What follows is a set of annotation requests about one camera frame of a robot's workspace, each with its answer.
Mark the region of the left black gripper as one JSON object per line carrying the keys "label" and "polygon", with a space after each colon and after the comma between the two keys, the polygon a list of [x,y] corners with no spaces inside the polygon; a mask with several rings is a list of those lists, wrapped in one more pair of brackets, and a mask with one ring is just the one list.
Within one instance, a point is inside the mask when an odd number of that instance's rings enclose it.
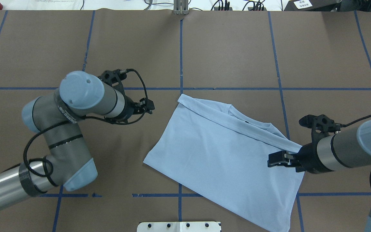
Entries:
{"label": "left black gripper", "polygon": [[131,98],[126,98],[125,107],[121,113],[121,121],[128,121],[132,115],[152,114],[153,110],[155,110],[155,105],[150,99],[142,98],[139,102],[134,102]]}

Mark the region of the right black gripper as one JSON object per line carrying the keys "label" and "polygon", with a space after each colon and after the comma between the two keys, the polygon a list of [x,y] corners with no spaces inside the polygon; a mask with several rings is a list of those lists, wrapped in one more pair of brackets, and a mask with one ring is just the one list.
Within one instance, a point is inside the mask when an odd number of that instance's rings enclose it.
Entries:
{"label": "right black gripper", "polygon": [[321,174],[323,166],[318,158],[317,144],[309,143],[300,148],[294,156],[288,151],[277,151],[268,155],[267,166],[295,168],[296,172]]}

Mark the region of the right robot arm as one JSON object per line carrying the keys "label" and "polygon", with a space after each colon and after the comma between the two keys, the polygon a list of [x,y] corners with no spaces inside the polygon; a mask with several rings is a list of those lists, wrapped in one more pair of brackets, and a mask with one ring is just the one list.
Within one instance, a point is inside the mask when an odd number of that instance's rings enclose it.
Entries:
{"label": "right robot arm", "polygon": [[[269,154],[268,167],[283,166],[295,168],[297,173],[322,174],[371,166],[371,120],[346,131],[341,128],[349,124],[336,123],[326,115],[306,115],[299,124],[311,129],[311,143],[298,152]],[[371,210],[365,231],[371,232]]]}

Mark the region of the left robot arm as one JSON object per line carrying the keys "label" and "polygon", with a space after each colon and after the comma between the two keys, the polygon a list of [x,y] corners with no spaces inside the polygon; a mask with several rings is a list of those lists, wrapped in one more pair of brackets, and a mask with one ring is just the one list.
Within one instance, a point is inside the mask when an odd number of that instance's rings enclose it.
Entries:
{"label": "left robot arm", "polygon": [[24,124],[35,135],[27,142],[22,162],[0,173],[0,210],[39,197],[58,186],[75,191],[93,182],[97,168],[79,127],[87,119],[130,125],[152,114],[154,103],[135,69],[83,71],[66,75],[59,88],[22,109]]}

